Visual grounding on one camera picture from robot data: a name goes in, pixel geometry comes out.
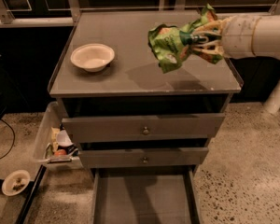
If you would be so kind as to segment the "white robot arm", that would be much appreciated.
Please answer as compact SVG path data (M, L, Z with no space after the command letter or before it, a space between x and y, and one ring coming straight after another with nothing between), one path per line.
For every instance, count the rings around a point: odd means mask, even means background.
M209 55L243 59L272 57L280 60L280 15L237 15L212 21L195 35L219 35L220 39L191 48Z

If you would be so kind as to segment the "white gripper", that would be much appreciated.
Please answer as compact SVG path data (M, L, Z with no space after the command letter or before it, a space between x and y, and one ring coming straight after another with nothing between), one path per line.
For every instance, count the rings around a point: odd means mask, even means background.
M194 35L222 35L219 40L195 44L191 46L192 52L197 55L223 56L233 59L254 57L252 40L258 16L239 15L224 20L210 21L196 28Z

